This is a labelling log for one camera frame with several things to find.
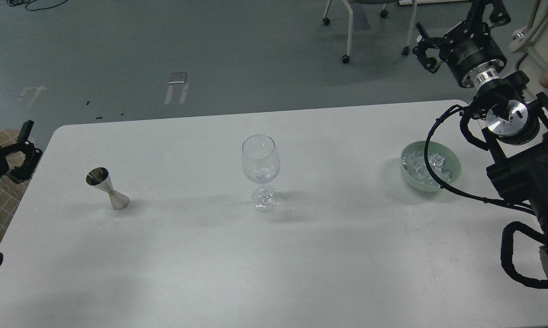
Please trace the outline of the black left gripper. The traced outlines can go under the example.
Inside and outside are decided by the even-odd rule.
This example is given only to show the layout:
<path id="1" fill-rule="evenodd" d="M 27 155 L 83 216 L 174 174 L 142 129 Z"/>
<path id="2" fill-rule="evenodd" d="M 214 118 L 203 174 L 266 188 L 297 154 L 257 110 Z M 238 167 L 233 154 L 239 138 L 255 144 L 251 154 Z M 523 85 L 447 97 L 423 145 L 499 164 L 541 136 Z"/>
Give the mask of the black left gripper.
<path id="1" fill-rule="evenodd" d="M 22 184 L 32 178 L 43 155 L 43 151 L 36 148 L 35 144 L 29 141 L 33 125 L 32 120 L 25 121 L 16 142 L 6 147 L 0 146 L 0 178 L 6 174 L 16 184 Z M 6 157 L 17 152 L 24 155 L 24 161 L 20 166 L 15 166 L 9 170 L 10 167 Z"/>

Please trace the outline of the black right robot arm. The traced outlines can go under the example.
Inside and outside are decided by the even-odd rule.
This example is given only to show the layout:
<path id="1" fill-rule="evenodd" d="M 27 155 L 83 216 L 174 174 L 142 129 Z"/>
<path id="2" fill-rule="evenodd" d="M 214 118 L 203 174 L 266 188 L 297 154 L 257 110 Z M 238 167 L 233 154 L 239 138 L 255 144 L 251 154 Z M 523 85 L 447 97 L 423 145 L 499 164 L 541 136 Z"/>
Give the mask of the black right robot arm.
<path id="1" fill-rule="evenodd" d="M 490 153 L 493 164 L 487 177 L 499 199 L 471 195 L 443 181 L 427 166 L 429 175 L 445 189 L 468 199 L 519 210 L 536 216 L 541 231 L 521 222 L 507 224 L 502 232 L 501 266 L 509 278 L 535 289 L 548 289 L 548 97 L 540 92 L 530 102 L 524 99 L 529 78 L 522 71 L 501 77 L 507 59 L 494 41 L 491 30 L 507 25 L 511 18 L 500 0 L 474 0 L 465 20 L 441 37 L 429 36 L 420 23 L 414 56 L 430 73 L 446 64 L 459 87 L 475 88 L 469 105 L 447 109 L 430 129 L 423 149 L 428 150 L 436 129 L 453 114 L 465 140 Z M 526 277 L 513 264 L 515 232 L 540 243 L 540 261 L 546 279 Z"/>

